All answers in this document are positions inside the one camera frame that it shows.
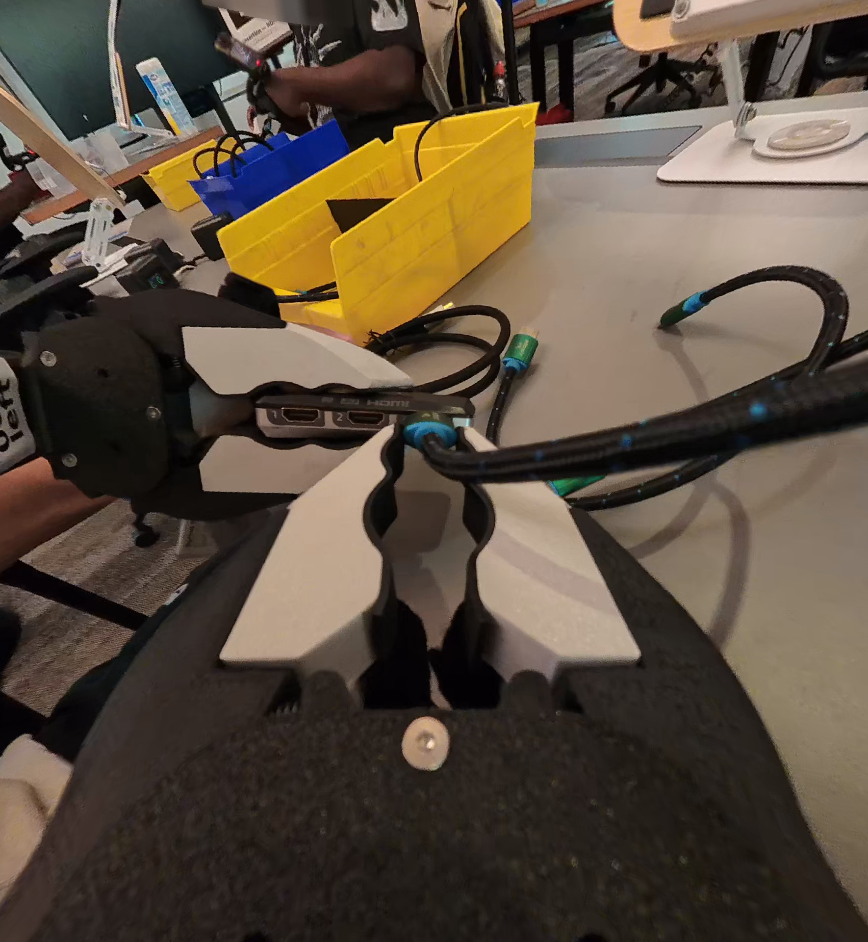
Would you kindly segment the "black power brick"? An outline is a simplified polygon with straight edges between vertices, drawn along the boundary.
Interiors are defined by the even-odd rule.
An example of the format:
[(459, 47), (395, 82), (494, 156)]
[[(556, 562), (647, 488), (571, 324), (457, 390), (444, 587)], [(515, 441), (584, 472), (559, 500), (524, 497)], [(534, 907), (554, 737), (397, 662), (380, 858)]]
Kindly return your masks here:
[(175, 290), (180, 282), (174, 270), (156, 253), (141, 254), (117, 273), (120, 287), (130, 296), (153, 290)]

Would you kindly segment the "blue gift bag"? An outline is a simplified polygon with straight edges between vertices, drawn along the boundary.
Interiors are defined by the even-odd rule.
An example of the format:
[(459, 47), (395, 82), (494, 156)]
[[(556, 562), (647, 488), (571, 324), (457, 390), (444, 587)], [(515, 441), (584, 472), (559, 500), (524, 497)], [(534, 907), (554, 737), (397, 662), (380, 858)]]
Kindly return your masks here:
[(193, 156), (198, 177), (189, 181), (213, 216), (237, 220), (349, 153), (335, 121), (303, 135), (223, 135)]

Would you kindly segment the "large yellow plastic bin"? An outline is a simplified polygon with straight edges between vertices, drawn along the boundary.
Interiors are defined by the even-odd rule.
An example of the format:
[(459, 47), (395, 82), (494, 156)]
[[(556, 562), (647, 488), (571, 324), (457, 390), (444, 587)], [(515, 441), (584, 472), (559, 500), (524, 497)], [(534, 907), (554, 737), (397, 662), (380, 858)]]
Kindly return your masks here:
[(402, 125), (225, 227), (230, 270), (288, 296), (281, 317), (363, 344), (425, 312), (532, 215), (538, 104)]

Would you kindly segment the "person's left forearm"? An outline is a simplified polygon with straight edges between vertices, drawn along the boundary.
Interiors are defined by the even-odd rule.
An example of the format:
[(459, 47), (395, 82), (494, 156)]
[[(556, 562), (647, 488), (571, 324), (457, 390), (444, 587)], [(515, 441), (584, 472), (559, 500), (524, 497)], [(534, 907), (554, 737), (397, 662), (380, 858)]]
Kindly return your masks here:
[(54, 477), (42, 458), (5, 472), (0, 476), (0, 575), (115, 502), (87, 497), (70, 481)]

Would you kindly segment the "black office chair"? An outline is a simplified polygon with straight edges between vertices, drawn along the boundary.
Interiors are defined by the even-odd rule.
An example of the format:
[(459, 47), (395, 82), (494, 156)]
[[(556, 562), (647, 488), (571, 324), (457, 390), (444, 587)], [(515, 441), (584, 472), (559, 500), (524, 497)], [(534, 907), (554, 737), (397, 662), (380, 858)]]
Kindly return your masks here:
[(709, 44), (695, 60), (674, 58), (666, 51), (641, 54), (639, 72), (607, 93), (605, 117), (626, 115), (650, 92), (666, 103), (680, 100), (686, 109), (701, 107), (722, 86), (716, 49)]

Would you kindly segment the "small yellow plastic bin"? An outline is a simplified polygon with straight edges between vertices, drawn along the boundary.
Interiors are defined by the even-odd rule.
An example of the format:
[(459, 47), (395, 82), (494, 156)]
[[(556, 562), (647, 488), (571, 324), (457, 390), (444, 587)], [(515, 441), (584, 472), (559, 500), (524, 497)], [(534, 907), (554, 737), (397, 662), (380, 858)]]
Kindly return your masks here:
[(192, 183), (213, 167), (215, 143), (210, 139), (152, 167), (144, 181), (160, 203), (173, 212), (197, 205), (201, 198)]

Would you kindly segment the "white cloth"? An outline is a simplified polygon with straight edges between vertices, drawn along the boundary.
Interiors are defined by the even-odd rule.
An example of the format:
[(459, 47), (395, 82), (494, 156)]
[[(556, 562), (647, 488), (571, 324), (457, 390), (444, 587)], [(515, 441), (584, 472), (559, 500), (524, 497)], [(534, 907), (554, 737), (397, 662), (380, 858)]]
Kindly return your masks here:
[(29, 735), (0, 757), (0, 905), (40, 844), (72, 765)]

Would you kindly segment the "grey HDMI switch box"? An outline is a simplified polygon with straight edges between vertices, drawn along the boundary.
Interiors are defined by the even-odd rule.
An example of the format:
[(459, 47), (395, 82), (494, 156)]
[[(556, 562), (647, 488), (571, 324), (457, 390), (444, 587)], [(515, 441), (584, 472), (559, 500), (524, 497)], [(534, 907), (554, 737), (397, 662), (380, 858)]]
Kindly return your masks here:
[(463, 396), (414, 390), (280, 393), (255, 404), (256, 425), (272, 440), (362, 440), (421, 413), (463, 425), (474, 419), (475, 405)]

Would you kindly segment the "black power adapter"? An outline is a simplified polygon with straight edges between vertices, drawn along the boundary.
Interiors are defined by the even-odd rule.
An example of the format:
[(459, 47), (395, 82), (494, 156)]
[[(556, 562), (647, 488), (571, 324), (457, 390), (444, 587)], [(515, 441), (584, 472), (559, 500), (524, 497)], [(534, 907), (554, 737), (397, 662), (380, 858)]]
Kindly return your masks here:
[(216, 262), (225, 258), (219, 235), (232, 222), (233, 216), (230, 213), (221, 213), (200, 219), (190, 227), (190, 234), (202, 250), (201, 254), (210, 261)]

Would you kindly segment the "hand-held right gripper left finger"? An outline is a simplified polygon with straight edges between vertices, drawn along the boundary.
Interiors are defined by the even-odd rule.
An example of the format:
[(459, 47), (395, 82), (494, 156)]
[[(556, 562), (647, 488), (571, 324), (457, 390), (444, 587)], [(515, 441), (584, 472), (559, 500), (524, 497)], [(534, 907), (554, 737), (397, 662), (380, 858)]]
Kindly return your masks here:
[(219, 652), (224, 666), (356, 685), (381, 659), (396, 611), (382, 539), (403, 465), (401, 430), (389, 426), (291, 503)]

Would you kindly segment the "dark monitor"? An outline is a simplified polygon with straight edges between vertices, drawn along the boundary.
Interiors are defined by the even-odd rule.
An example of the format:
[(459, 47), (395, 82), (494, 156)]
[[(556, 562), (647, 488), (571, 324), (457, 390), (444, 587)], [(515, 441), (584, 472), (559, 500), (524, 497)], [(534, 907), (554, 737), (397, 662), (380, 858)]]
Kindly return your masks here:
[[(107, 1), (0, 1), (0, 72), (27, 106), (68, 140), (115, 122)], [(198, 1), (120, 2), (116, 52), (130, 110), (155, 109), (137, 64), (156, 57), (193, 117), (214, 109), (207, 91), (237, 69), (214, 41), (224, 24)]]

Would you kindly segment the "tilted wooden board stand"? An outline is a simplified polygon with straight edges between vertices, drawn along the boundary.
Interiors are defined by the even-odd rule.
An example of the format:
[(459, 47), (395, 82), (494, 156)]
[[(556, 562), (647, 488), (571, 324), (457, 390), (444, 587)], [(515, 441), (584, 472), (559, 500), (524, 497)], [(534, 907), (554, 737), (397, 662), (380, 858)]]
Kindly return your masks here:
[(123, 209), (125, 198), (2, 87), (0, 122), (89, 200), (82, 261), (85, 265), (95, 267), (98, 272), (104, 272), (109, 266), (107, 249), (113, 212)]

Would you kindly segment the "wooden board with black mat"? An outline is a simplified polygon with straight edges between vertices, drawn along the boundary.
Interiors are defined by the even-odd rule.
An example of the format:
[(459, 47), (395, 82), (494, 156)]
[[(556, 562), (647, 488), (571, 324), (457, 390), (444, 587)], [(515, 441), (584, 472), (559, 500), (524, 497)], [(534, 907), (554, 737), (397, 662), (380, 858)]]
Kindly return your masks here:
[(868, 15), (868, 1), (615, 1), (620, 43), (639, 53), (780, 33)]

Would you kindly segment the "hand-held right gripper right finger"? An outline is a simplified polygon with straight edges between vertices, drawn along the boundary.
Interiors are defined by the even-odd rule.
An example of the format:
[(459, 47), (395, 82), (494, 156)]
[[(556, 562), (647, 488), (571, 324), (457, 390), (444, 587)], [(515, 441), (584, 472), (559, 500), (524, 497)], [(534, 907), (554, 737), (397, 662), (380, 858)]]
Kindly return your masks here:
[(641, 651), (566, 501), (542, 481), (465, 484), (460, 650), (503, 681), (629, 667)]

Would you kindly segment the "grey desk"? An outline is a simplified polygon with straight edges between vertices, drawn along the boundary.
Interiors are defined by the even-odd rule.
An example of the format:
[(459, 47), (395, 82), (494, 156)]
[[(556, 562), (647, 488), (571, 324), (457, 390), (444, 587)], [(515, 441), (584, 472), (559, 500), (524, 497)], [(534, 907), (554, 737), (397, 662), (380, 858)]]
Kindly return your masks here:
[[(534, 327), (500, 442), (686, 408), (788, 366), (820, 306), (791, 285), (668, 307), (767, 265), (842, 284), (868, 329), (868, 187), (665, 184), (656, 172), (722, 108), (536, 130), (528, 226), (446, 298)], [(595, 516), (712, 636), (775, 740), (810, 827), (868, 919), (868, 428), (753, 451)]]

